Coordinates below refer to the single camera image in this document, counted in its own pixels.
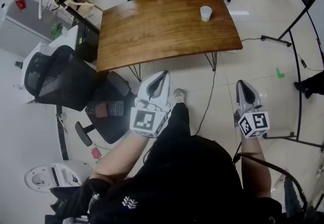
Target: white desk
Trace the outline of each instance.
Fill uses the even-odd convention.
[[[53,42],[51,42],[49,44],[51,49],[46,49],[44,54],[45,55],[52,55],[52,53],[58,47],[60,47],[62,45],[67,45],[67,46],[73,48],[73,50],[75,50],[76,38],[77,38],[77,30],[78,30],[78,26],[74,26],[73,28],[68,30],[67,36],[63,36],[63,35],[59,36],[57,39],[55,39]],[[21,72],[21,79],[20,79],[20,87],[22,88],[22,91],[26,93],[25,99],[24,99],[25,103],[29,103],[29,102],[32,102],[34,100],[34,96],[32,96],[25,89],[24,81],[25,81],[25,74],[26,74],[27,66],[28,66],[31,58],[33,57],[33,55],[36,52],[39,52],[39,46],[40,46],[40,43],[32,50],[32,52],[30,52],[30,54],[24,59],[24,62],[23,62],[23,67],[22,67],[22,72]]]

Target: green tape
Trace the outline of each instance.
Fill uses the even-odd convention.
[[[278,78],[285,78],[285,74],[284,74],[284,73],[280,73],[278,67],[276,67],[275,69],[276,69],[276,71],[277,71],[277,76],[278,76]]]

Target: table leg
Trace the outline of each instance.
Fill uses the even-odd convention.
[[[216,71],[216,65],[217,65],[217,52],[213,52],[213,53],[212,53],[212,62],[213,62],[213,63],[211,63],[211,61],[209,60],[209,58],[208,58],[208,56],[207,56],[206,53],[205,53],[204,55],[206,56],[206,58],[207,58],[209,64],[211,65],[213,71]]]
[[[134,71],[132,70],[132,68],[129,66],[129,69],[132,71],[132,73],[135,75],[136,79],[141,83],[142,79],[141,79],[141,64],[138,65],[138,72],[136,70],[135,65],[133,65]]]

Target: wooden table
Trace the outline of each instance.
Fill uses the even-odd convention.
[[[201,6],[213,10],[208,22],[200,18]],[[239,49],[242,44],[223,0],[134,0],[104,11],[97,71]]]

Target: black keyboard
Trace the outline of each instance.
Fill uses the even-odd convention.
[[[124,116],[124,101],[90,101],[86,107],[86,113],[96,114],[96,106],[106,103],[109,116]]]

